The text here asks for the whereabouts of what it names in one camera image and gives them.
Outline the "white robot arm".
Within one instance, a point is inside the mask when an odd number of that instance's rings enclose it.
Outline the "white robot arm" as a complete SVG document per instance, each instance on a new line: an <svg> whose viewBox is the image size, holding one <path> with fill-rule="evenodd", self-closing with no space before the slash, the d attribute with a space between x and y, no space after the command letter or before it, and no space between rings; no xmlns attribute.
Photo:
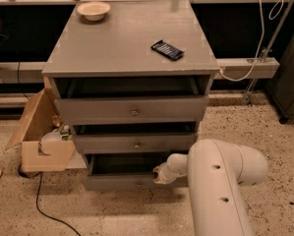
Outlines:
<svg viewBox="0 0 294 236"><path fill-rule="evenodd" d="M187 178L195 236L255 236L239 187L264 180L268 164L259 150L204 139L153 171L157 184Z"/></svg>

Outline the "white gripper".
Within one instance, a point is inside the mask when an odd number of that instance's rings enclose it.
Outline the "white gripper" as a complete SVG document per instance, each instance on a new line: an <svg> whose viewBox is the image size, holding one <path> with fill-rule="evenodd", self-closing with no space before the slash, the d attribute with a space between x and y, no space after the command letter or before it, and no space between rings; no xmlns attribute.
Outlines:
<svg viewBox="0 0 294 236"><path fill-rule="evenodd" d="M173 153L169 155L165 162L153 168L153 172L157 174L154 182L166 185L180 177L185 177L187 175L187 159L186 154Z"/></svg>

